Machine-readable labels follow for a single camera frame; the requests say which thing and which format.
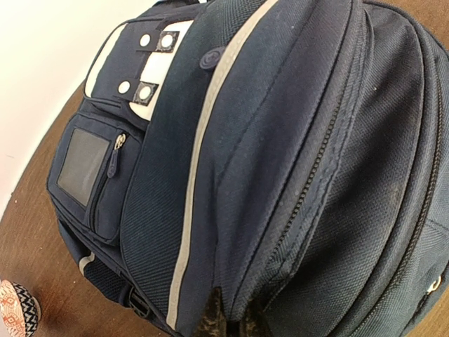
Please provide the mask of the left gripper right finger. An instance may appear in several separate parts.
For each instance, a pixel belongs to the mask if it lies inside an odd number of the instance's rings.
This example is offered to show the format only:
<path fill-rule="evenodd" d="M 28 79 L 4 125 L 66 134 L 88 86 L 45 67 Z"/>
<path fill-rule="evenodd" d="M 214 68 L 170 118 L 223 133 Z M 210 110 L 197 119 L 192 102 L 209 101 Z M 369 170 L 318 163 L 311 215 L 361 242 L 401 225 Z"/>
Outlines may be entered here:
<path fill-rule="evenodd" d="M 243 337 L 263 337 L 269 335 L 269 326 L 262 307 L 257 301 L 251 301 L 239 323 L 239 335 Z"/>

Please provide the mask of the navy blue backpack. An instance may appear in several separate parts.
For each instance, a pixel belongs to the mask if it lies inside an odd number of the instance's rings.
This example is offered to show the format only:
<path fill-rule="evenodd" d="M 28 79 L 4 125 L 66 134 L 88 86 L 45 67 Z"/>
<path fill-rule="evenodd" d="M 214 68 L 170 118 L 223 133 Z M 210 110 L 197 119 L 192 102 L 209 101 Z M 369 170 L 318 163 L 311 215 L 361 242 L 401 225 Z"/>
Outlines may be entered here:
<path fill-rule="evenodd" d="M 448 51 L 376 1 L 158 1 L 115 28 L 47 180 L 108 299 L 195 336 L 404 336 L 448 287 Z"/>

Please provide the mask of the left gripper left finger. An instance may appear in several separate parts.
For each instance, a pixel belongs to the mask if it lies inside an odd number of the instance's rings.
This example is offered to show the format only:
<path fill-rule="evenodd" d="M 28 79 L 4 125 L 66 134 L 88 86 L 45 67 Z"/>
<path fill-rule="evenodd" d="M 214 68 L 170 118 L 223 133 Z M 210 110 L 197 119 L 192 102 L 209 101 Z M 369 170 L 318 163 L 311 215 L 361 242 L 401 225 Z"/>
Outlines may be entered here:
<path fill-rule="evenodd" d="M 225 337 L 227 335 L 227 319 L 223 310 L 220 287 L 215 287 L 211 291 L 194 335 L 209 337 Z"/>

